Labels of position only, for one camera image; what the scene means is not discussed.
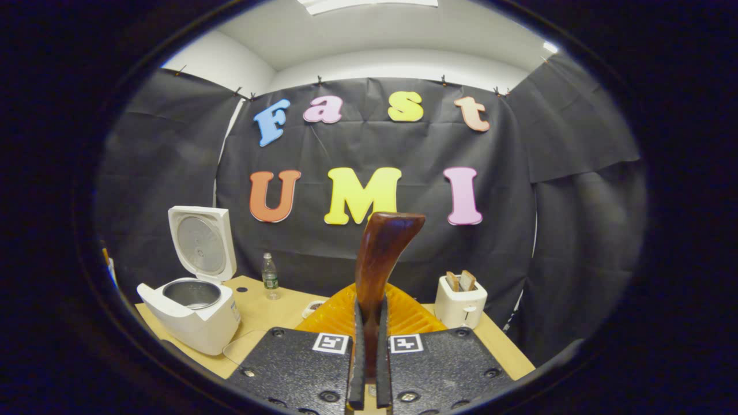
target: white lid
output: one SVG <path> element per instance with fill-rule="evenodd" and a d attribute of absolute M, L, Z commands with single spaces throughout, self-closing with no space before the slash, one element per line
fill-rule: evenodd
<path fill-rule="evenodd" d="M 236 270 L 228 209 L 175 206 L 169 229 L 182 266 L 201 280 L 219 284 Z"/>

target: black backdrop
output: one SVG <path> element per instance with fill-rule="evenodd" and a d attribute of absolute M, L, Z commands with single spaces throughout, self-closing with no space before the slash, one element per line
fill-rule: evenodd
<path fill-rule="evenodd" d="M 423 118 L 387 115 L 395 91 L 423 98 Z M 335 124 L 307 123 L 312 99 L 343 99 Z M 483 133 L 463 121 L 454 100 L 486 107 Z M 265 147 L 255 114 L 288 99 L 284 134 Z M 486 312 L 502 326 L 525 286 L 510 335 L 535 364 L 586 337 L 630 279 L 645 218 L 638 152 L 627 125 L 597 82 L 564 55 L 541 65 L 509 96 L 414 79 L 356 79 L 305 85 L 246 101 L 218 155 L 237 98 L 219 86 L 160 70 L 134 98 L 107 145 L 99 181 L 100 233 L 116 260 L 123 292 L 186 275 L 170 240 L 166 210 L 213 202 L 230 210 L 238 274 L 259 278 L 272 252 L 283 287 L 331 295 L 350 284 L 365 221 L 329 225 L 331 168 L 350 167 L 362 185 L 381 167 L 402 171 L 399 211 L 427 223 L 390 282 L 433 302 L 447 270 L 467 269 L 487 289 Z M 452 226 L 443 170 L 474 168 L 483 221 Z M 279 203 L 280 171 L 296 169 L 294 207 L 272 224 L 249 211 L 255 171 L 271 171 L 266 203 Z M 536 254 L 531 260 L 536 231 Z"/>

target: wooden handle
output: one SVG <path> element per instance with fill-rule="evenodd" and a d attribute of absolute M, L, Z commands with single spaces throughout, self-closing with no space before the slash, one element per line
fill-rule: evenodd
<path fill-rule="evenodd" d="M 367 376 L 376 375 L 376 347 L 384 288 L 405 247 L 425 223 L 424 215 L 375 212 L 356 257 L 356 298 L 362 311 Z"/>

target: plastic bottle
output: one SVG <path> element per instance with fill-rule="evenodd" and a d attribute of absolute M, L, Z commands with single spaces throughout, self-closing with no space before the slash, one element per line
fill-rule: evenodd
<path fill-rule="evenodd" d="M 271 253 L 264 253 L 264 261 L 261 266 L 261 280 L 264 281 L 266 289 L 266 297 L 269 300 L 276 300 L 279 295 L 279 280 L 277 280 L 277 267 L 272 261 Z"/>

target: pink letter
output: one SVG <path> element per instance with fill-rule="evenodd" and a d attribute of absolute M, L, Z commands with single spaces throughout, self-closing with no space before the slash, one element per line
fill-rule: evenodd
<path fill-rule="evenodd" d="M 469 167 L 450 167 L 444 170 L 444 176 L 451 182 L 454 211 L 449 215 L 449 223 L 478 224 L 482 222 L 482 214 L 477 211 L 474 201 L 474 185 L 472 179 L 477 171 Z"/>
<path fill-rule="evenodd" d="M 303 113 L 303 119 L 308 123 L 317 123 L 318 121 L 323 121 L 326 124 L 337 123 L 341 119 L 342 104 L 343 100 L 333 95 L 317 97 L 310 102 L 312 107 Z"/>

